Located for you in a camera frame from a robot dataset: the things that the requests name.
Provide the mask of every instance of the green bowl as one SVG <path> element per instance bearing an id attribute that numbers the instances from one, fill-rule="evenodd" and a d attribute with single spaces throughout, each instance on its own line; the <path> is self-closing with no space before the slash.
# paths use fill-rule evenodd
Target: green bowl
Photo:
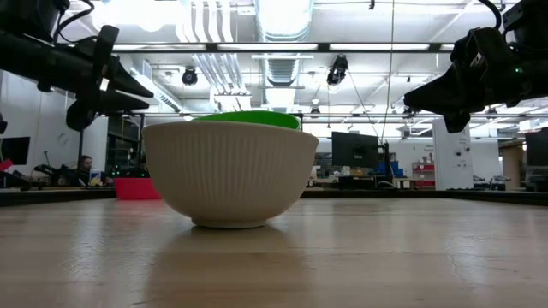
<path id="1" fill-rule="evenodd" d="M 193 121 L 236 121 L 286 127 L 290 129 L 299 129 L 300 127 L 299 121 L 292 115 L 261 110 L 225 112 L 221 114 L 197 117 L 194 118 Z"/>

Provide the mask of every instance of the pipe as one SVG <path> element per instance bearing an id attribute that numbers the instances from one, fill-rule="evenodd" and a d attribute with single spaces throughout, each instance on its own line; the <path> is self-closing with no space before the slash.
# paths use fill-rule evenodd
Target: pipe
<path id="1" fill-rule="evenodd" d="M 204 4 L 202 0 L 195 0 L 196 19 L 194 20 L 194 31 L 200 42 L 207 42 L 206 32 L 204 31 Z"/>
<path id="2" fill-rule="evenodd" d="M 226 67 L 227 73 L 229 74 L 229 78 L 232 82 L 232 86 L 234 87 L 234 92 L 241 93 L 241 89 L 238 86 L 238 79 L 234 75 L 234 71 L 233 71 L 232 67 L 230 66 L 229 58 L 228 58 L 227 54 L 222 54 L 220 56 L 220 58 L 221 58 L 221 61 L 224 64 L 224 66 Z"/>
<path id="3" fill-rule="evenodd" d="M 234 39 L 232 38 L 232 32 L 230 29 L 230 17 L 231 17 L 231 11 L 230 11 L 230 0 L 223 0 L 222 2 L 222 10 L 223 10 L 223 37 L 224 41 L 232 43 L 234 42 Z M 230 55 L 223 55 L 221 56 L 221 60 L 224 63 L 224 66 L 227 68 L 227 71 L 229 72 L 229 77 L 232 79 L 232 85 L 235 87 L 235 90 L 239 93 L 246 93 L 246 85 L 243 82 L 243 78 L 241 76 L 240 71 L 240 64 L 238 62 L 238 56 L 236 54 L 230 54 Z"/>
<path id="4" fill-rule="evenodd" d="M 217 57 L 213 54 L 207 55 L 207 59 L 209 59 L 208 64 L 211 66 L 213 72 L 215 72 L 215 75 L 218 77 L 218 79 L 221 81 L 221 85 L 224 88 L 224 91 L 226 93 L 231 93 L 232 90 L 230 89 L 229 82 L 224 77 L 224 72 L 221 66 L 219 66 L 219 62 L 217 60 Z"/>
<path id="5" fill-rule="evenodd" d="M 313 0 L 254 0 L 259 40 L 263 42 L 303 42 L 312 22 Z M 273 86 L 291 86 L 299 76 L 300 60 L 263 60 L 266 81 Z M 265 90 L 266 101 L 274 109 L 288 109 L 295 90 Z"/>
<path id="6" fill-rule="evenodd" d="M 210 78 L 211 78 L 210 85 L 214 86 L 219 93 L 224 93 L 225 92 L 224 87 L 218 81 L 217 75 L 215 74 L 215 71 L 213 70 L 213 68 L 209 65 L 206 55 L 197 55 L 196 58 L 198 59 L 198 63 L 200 63 L 204 71 L 210 75 Z"/>
<path id="7" fill-rule="evenodd" d="M 192 10 L 190 9 L 190 0 L 179 0 L 179 3 L 182 6 L 182 29 L 181 31 L 176 31 L 176 35 L 182 42 L 188 41 L 190 43 L 196 43 L 198 42 L 198 39 L 196 39 L 196 36 L 194 36 L 194 31 L 192 30 Z M 215 88 L 218 93 L 222 93 L 223 88 L 213 78 L 212 72 L 204 65 L 203 60 L 195 54 L 192 55 L 192 59 L 194 60 L 196 66 L 200 69 L 210 86 Z"/>
<path id="8" fill-rule="evenodd" d="M 209 22 L 208 22 L 208 28 L 207 32 L 209 33 L 209 36 L 213 40 L 213 42 L 220 42 L 221 37 L 219 36 L 219 31 L 217 27 L 217 1 L 216 0 L 207 0 L 208 3 L 208 9 L 209 9 Z M 219 65 L 218 59 L 215 55 L 210 54 L 208 55 L 209 63 L 213 67 L 213 69 L 217 72 L 217 76 L 219 77 L 221 84 L 224 87 L 224 90 L 227 93 L 231 93 L 230 84 L 226 80 L 226 77 L 224 76 L 223 68 Z"/>

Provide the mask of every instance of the ribbed bowl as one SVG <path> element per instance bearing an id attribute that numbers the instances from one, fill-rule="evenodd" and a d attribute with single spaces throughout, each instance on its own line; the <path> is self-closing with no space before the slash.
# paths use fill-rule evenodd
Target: ribbed bowl
<path id="1" fill-rule="evenodd" d="M 189 121 L 143 130 L 146 164 L 166 203 L 197 225 L 253 228 L 301 196 L 318 139 L 267 125 Z"/>

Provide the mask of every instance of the camera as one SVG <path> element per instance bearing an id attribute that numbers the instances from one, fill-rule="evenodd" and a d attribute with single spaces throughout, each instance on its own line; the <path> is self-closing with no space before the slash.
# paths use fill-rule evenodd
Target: camera
<path id="1" fill-rule="evenodd" d="M 182 75 L 182 83 L 186 86 L 193 86 L 198 82 L 198 75 L 196 74 L 196 68 L 187 67 L 185 73 Z"/>
<path id="2" fill-rule="evenodd" d="M 327 84 L 330 86 L 336 86 L 340 84 L 344 77 L 346 77 L 346 71 L 348 70 L 348 60 L 345 55 L 338 55 L 327 75 Z"/>

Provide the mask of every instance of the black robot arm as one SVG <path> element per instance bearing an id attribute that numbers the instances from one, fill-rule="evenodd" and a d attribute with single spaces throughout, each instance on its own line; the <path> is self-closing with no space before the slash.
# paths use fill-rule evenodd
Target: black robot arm
<path id="1" fill-rule="evenodd" d="M 105 26 L 98 36 L 75 45 L 57 44 L 61 29 L 56 30 L 56 39 L 50 36 L 55 20 L 68 7 L 66 0 L 0 0 L 0 69 L 36 80 L 42 92 L 54 86 L 75 93 L 66 122 L 76 131 L 108 112 L 148 108 L 147 103 L 119 92 L 153 97 L 111 55 L 117 28 Z M 109 81 L 106 91 L 100 90 L 103 79 Z"/>
<path id="2" fill-rule="evenodd" d="M 404 103 L 415 112 L 442 115 L 448 131 L 458 133 L 471 113 L 488 105 L 514 107 L 548 96 L 548 2 L 522 0 L 504 14 L 503 25 L 504 33 L 477 28 L 456 41 L 447 73 L 407 93 Z M 508 31 L 515 32 L 516 42 L 506 43 Z"/>

